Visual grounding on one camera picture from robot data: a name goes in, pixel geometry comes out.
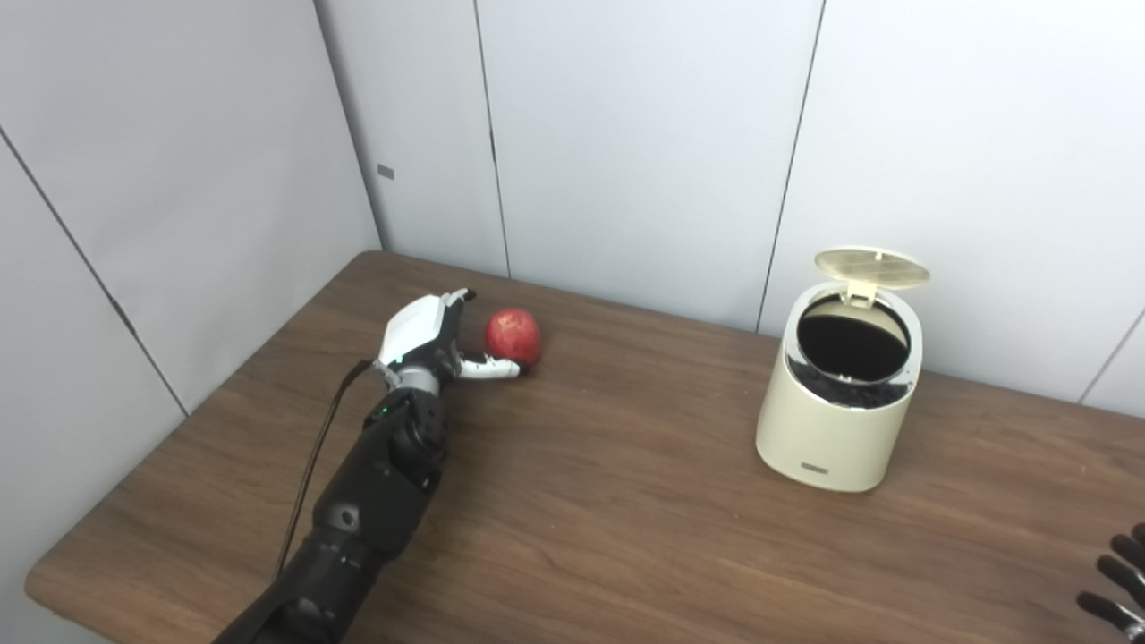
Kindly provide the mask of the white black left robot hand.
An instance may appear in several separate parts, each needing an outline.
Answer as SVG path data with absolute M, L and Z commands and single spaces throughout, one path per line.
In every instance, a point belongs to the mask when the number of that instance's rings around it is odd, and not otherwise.
M 475 297 L 467 288 L 424 296 L 389 319 L 376 359 L 376 370 L 389 390 L 439 395 L 449 382 L 511 379 L 529 372 L 523 362 L 458 348 L 463 311 Z

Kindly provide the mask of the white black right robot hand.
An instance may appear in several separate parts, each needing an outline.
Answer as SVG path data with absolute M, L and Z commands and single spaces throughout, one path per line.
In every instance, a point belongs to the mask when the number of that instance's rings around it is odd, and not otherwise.
M 1144 643 L 1144 523 L 1136 523 L 1128 534 L 1113 535 L 1108 545 L 1111 553 L 1100 555 L 1095 567 L 1136 608 L 1090 591 L 1081 591 L 1075 603 L 1088 615 L 1116 628 L 1129 643 Z

